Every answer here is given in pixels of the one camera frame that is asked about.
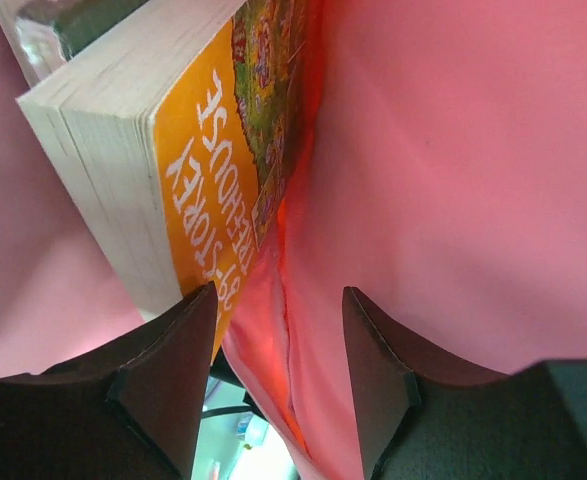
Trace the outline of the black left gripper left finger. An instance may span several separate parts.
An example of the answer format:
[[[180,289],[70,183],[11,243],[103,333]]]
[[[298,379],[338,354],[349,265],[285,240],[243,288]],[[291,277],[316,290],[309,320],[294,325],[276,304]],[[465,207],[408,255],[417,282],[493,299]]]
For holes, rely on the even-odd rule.
[[[217,294],[44,372],[0,378],[0,479],[187,479],[212,358]]]

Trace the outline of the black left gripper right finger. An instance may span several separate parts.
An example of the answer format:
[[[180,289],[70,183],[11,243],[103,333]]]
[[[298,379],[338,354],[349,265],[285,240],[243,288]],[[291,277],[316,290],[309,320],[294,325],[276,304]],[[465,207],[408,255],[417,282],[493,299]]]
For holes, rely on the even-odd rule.
[[[460,358],[342,294],[368,479],[587,479],[587,360],[503,374]]]

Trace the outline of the pink student backpack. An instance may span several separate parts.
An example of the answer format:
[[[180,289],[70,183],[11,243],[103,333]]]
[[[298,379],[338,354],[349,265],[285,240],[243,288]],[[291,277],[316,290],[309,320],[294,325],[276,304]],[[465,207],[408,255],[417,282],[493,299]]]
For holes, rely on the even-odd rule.
[[[361,477],[342,292],[471,362],[587,358],[587,1],[330,1],[313,157],[224,342],[305,479]],[[0,377],[139,326],[0,27]]]

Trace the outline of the orange green picture book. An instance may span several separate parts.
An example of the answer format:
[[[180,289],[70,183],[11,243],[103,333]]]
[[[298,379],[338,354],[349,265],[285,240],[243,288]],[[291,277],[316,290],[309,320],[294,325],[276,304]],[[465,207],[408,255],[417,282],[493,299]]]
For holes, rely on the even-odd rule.
[[[131,72],[18,105],[138,311],[213,283],[222,339],[318,107],[318,1],[186,1]]]

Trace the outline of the dark green notebook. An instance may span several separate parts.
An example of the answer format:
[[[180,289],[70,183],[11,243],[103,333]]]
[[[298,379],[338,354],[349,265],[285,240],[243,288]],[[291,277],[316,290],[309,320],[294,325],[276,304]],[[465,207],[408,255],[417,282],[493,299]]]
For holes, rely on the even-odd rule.
[[[30,90],[52,77],[131,72],[186,1],[0,1],[0,28]]]

